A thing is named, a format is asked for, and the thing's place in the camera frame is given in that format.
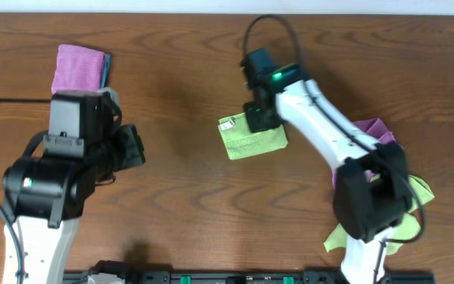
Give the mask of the light green microfiber cloth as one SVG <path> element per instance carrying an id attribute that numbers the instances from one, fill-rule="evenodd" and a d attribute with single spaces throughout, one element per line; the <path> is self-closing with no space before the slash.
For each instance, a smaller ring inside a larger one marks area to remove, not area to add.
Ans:
<path id="1" fill-rule="evenodd" d="M 235 125 L 226 131 L 220 130 L 222 122 L 232 119 Z M 260 133 L 251 133 L 245 113 L 220 118 L 218 130 L 231 160 L 244 159 L 255 155 L 283 149 L 288 145 L 283 126 Z"/>

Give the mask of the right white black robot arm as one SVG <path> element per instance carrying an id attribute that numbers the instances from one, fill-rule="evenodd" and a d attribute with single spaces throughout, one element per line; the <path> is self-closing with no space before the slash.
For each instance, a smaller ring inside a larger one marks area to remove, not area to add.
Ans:
<path id="1" fill-rule="evenodd" d="M 254 99 L 244 104 L 251 132 L 288 122 L 335 173 L 333 212 L 347 234 L 346 253 L 327 283 L 432 283 L 430 273 L 387 272 L 388 244 L 405 214 L 421 202 L 409 184 L 403 148 L 383 144 L 350 122 L 297 64 L 280 67 L 258 49 L 240 67 Z"/>

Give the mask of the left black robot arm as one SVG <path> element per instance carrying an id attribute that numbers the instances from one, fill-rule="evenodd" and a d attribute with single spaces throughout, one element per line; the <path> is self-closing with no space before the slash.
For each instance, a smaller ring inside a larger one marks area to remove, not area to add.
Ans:
<path id="1" fill-rule="evenodd" d="M 116 172 L 145 162 L 136 127 L 121 120 L 111 88 L 53 94 L 47 130 L 3 175 L 4 283 L 62 282 L 86 199 Z"/>

